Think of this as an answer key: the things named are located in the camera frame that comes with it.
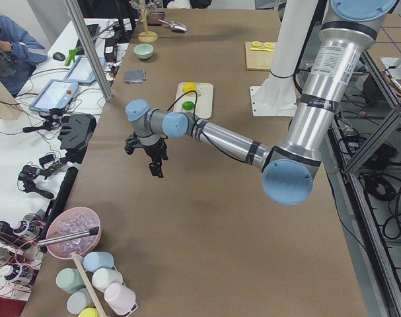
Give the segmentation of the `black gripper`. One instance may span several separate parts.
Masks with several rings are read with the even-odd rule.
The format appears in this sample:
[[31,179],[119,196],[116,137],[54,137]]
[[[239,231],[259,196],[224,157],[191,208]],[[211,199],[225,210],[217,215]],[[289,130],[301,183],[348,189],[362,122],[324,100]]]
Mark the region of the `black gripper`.
[[162,172],[162,160],[168,160],[167,145],[164,138],[160,138],[153,145],[144,145],[144,151],[151,158],[149,170],[151,175],[157,178],[164,178]]

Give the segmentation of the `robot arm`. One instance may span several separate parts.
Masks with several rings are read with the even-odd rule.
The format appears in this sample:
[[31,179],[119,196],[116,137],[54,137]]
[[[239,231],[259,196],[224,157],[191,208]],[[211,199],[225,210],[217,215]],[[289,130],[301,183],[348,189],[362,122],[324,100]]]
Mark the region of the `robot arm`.
[[287,137],[273,147],[239,135],[197,115],[153,109],[144,99],[126,106],[133,134],[126,153],[143,149],[151,174],[161,177],[166,137],[189,135],[224,155],[262,171],[265,193],[275,202],[295,205],[310,195],[320,166],[319,149],[360,55],[376,41],[395,1],[331,1],[320,29],[322,41],[300,96]]

